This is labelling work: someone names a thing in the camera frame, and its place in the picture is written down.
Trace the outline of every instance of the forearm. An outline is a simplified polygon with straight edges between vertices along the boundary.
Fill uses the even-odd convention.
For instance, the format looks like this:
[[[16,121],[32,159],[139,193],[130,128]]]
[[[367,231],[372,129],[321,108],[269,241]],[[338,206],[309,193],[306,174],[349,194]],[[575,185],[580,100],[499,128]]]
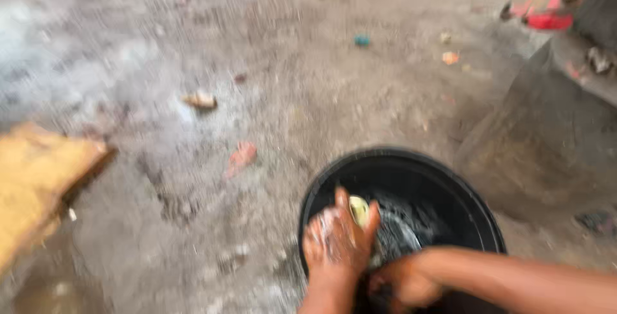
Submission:
[[[444,286],[519,314],[617,312],[613,276],[459,248],[423,257],[423,269]]]
[[[350,314],[357,280],[326,274],[310,276],[298,314]]]

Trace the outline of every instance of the hand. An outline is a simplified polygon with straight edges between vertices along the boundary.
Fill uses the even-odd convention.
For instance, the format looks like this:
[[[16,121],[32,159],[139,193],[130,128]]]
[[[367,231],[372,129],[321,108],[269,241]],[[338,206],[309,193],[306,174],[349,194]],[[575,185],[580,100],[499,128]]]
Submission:
[[[302,247],[309,277],[357,282],[368,266],[380,221],[379,205],[372,201],[368,222],[359,227],[351,214],[349,193],[336,187],[335,206],[325,208],[304,227]]]
[[[408,255],[388,263],[371,274],[368,290],[374,294],[382,286],[392,287],[392,313],[403,313],[406,307],[425,307],[442,295],[443,287],[431,278],[426,259],[428,251]]]

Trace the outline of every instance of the dirt ground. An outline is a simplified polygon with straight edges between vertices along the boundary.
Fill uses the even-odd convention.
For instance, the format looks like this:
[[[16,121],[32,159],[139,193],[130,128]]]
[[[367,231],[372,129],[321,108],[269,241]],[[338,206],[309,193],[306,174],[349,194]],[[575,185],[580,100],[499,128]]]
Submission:
[[[55,303],[48,288],[101,313],[294,312],[312,177],[375,144],[450,165],[548,38],[500,23],[506,0],[2,1],[0,130],[35,120],[120,151],[77,220],[5,277],[0,309],[18,314]],[[218,108],[180,101],[196,89]],[[245,140],[256,163],[225,179]],[[571,221],[498,222],[511,254],[617,268]]]

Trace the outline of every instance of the green object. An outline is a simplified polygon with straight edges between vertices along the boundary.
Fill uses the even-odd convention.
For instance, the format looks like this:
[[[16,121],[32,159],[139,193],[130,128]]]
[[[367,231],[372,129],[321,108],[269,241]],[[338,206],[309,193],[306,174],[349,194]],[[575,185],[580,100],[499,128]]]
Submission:
[[[366,47],[371,43],[371,39],[367,35],[358,34],[353,38],[353,42],[359,47]]]

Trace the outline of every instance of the dusty ground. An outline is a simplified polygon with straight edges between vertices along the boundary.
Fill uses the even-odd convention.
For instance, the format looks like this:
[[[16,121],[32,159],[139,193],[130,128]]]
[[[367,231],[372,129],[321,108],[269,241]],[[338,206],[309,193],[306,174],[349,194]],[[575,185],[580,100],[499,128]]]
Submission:
[[[451,163],[547,38],[499,23],[504,2],[4,0],[0,129],[36,120],[120,153],[74,203],[77,221],[5,277],[0,308],[32,312],[31,298],[53,301],[37,284],[77,279],[101,312],[293,312],[312,176],[373,144]],[[183,105],[195,89],[219,107]],[[226,180],[240,140],[257,163]],[[614,268],[612,248],[571,222],[566,235],[498,219],[513,254]]]

